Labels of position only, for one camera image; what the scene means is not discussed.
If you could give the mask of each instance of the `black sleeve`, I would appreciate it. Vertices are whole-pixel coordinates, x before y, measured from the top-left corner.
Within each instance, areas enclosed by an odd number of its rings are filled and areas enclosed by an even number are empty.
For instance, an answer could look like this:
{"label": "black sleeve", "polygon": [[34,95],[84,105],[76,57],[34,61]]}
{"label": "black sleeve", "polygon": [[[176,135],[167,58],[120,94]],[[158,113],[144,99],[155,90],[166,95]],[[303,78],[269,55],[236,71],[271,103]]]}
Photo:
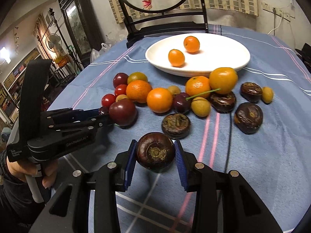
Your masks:
{"label": "black sleeve", "polygon": [[6,229],[3,232],[28,232],[44,208],[44,203],[36,203],[28,184],[10,174],[6,158],[6,151],[1,152],[0,174],[4,180],[0,186],[0,228]]}

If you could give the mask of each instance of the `blue gripper pad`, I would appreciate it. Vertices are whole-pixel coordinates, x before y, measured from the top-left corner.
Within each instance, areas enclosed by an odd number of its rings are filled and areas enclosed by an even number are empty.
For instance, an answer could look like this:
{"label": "blue gripper pad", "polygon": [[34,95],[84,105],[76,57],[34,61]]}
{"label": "blue gripper pad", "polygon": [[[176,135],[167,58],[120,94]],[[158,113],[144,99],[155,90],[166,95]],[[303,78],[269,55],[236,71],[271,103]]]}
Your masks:
{"label": "blue gripper pad", "polygon": [[181,186],[185,189],[185,191],[187,191],[187,189],[188,189],[188,178],[187,178],[188,174],[187,174],[187,169],[186,169],[186,165],[184,162],[184,157],[182,155],[182,152],[179,149],[179,145],[180,145],[180,142],[178,143],[178,141],[175,141],[175,143],[174,143],[174,146],[175,146],[175,162],[176,162]]}
{"label": "blue gripper pad", "polygon": [[125,168],[125,181],[124,181],[125,190],[127,190],[128,187],[131,185],[132,178],[133,178],[134,168],[136,164],[136,158],[135,158],[136,146],[137,146],[137,141],[133,139],[130,145],[130,148],[128,150],[130,153],[130,156],[128,158],[128,163]]}

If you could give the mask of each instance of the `silver bolt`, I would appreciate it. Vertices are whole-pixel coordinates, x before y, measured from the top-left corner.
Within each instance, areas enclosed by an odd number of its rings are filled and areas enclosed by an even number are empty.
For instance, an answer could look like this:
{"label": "silver bolt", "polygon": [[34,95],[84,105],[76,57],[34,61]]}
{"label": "silver bolt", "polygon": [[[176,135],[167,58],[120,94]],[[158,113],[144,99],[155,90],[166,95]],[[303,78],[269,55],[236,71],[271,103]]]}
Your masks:
{"label": "silver bolt", "polygon": [[108,163],[107,167],[110,168],[110,169],[113,169],[117,166],[117,164],[115,162],[110,162]]}
{"label": "silver bolt", "polygon": [[82,172],[80,170],[75,170],[73,171],[73,176],[78,177],[82,174]]}
{"label": "silver bolt", "polygon": [[238,176],[238,171],[233,170],[233,171],[230,172],[230,175],[231,175],[232,177],[237,177],[237,176]]}
{"label": "silver bolt", "polygon": [[197,168],[197,169],[203,169],[203,168],[204,168],[204,164],[198,162],[198,163],[195,164],[195,168]]}

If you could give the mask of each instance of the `person's hand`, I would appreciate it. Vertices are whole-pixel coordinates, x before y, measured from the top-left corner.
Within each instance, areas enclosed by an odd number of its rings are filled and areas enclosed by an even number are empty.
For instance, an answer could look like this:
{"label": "person's hand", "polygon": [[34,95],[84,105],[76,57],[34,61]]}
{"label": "person's hand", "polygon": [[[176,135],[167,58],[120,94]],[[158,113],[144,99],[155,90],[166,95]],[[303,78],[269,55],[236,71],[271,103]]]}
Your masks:
{"label": "person's hand", "polygon": [[[36,175],[38,172],[36,165],[28,160],[20,160],[11,163],[7,158],[7,168],[13,176],[23,182],[26,182],[25,174]],[[46,176],[42,180],[42,185],[45,188],[48,188],[54,184],[57,174],[57,168],[57,160],[53,160],[46,167],[44,167],[44,173],[46,174]]]}

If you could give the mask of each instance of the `oval white plate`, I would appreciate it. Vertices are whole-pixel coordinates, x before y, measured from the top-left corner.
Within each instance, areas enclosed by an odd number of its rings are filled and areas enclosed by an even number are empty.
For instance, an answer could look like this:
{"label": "oval white plate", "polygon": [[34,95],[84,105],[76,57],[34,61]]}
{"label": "oval white plate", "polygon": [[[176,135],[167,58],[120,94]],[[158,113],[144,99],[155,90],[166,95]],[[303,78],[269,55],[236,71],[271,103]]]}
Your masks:
{"label": "oval white plate", "polygon": [[[187,36],[194,36],[200,41],[200,51],[197,54],[190,54],[185,50],[183,41]],[[168,53],[172,49],[178,49],[185,55],[183,67],[171,66]],[[208,77],[218,67],[232,67],[239,71],[250,60],[249,51],[241,43],[221,35],[206,33],[187,33],[162,39],[150,46],[145,56],[156,68],[183,77]]]}

